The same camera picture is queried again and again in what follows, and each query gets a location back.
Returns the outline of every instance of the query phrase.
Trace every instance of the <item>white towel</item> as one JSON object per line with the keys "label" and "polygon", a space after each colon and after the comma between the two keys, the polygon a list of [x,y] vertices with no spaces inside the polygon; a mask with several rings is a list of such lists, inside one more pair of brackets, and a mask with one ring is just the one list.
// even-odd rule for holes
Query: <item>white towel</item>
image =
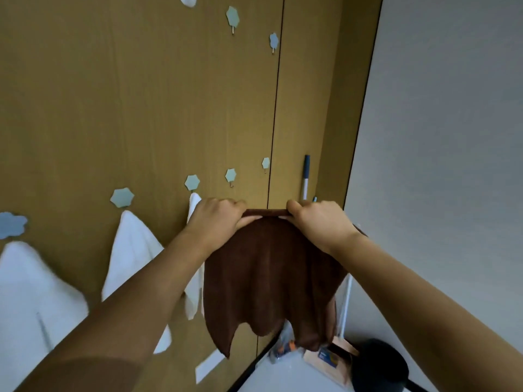
{"label": "white towel", "polygon": [[[193,215],[196,205],[201,201],[201,197],[193,192],[189,198],[189,215],[187,216],[187,223]],[[191,320],[198,312],[198,302],[201,295],[201,313],[203,315],[203,273],[205,271],[205,263],[196,271],[187,287],[185,288],[185,315],[187,319]]]}
{"label": "white towel", "polygon": [[13,391],[87,317],[84,296],[24,242],[0,256],[0,391]]}
{"label": "white towel", "polygon": [[[109,270],[101,292],[102,300],[141,270],[163,250],[151,230],[132,212],[124,210],[112,245]],[[154,353],[169,348],[171,331],[166,326]]]}

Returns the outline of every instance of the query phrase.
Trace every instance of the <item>forearm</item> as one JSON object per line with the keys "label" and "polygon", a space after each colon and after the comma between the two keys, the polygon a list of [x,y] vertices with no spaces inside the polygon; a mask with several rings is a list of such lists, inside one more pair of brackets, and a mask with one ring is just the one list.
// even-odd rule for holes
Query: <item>forearm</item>
{"label": "forearm", "polygon": [[336,257],[439,390],[521,390],[514,348],[368,238],[354,235]]}
{"label": "forearm", "polygon": [[39,367],[80,357],[143,364],[153,353],[185,286],[207,256],[195,238],[182,231],[95,308]]}

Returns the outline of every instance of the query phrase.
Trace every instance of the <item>white wall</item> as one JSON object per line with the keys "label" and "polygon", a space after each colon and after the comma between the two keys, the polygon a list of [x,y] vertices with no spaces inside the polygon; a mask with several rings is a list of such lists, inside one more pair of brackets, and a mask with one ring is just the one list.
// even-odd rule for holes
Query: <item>white wall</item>
{"label": "white wall", "polygon": [[[523,352],[523,0],[383,1],[345,210]],[[358,284],[347,327],[406,354]]]}

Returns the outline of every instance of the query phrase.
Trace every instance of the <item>wardrobe door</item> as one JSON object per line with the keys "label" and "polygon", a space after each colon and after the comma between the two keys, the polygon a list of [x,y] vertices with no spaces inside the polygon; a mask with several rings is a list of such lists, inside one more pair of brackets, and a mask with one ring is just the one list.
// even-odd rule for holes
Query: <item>wardrobe door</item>
{"label": "wardrobe door", "polygon": [[[202,197],[267,206],[279,58],[268,37],[282,2],[0,0],[0,211],[27,216],[20,239],[92,301],[122,212],[114,189],[130,188],[128,209],[162,244],[186,222],[189,174]],[[244,324],[230,360],[196,385],[215,349],[205,320],[188,321],[182,298],[169,325],[140,390],[225,391],[256,356]]]}

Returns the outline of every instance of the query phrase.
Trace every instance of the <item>floor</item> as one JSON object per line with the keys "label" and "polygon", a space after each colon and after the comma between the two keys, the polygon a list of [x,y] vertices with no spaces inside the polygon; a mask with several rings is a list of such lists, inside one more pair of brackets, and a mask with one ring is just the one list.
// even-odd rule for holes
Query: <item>floor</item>
{"label": "floor", "polygon": [[354,392],[331,381],[308,363],[300,353],[272,364],[266,357],[239,392]]}

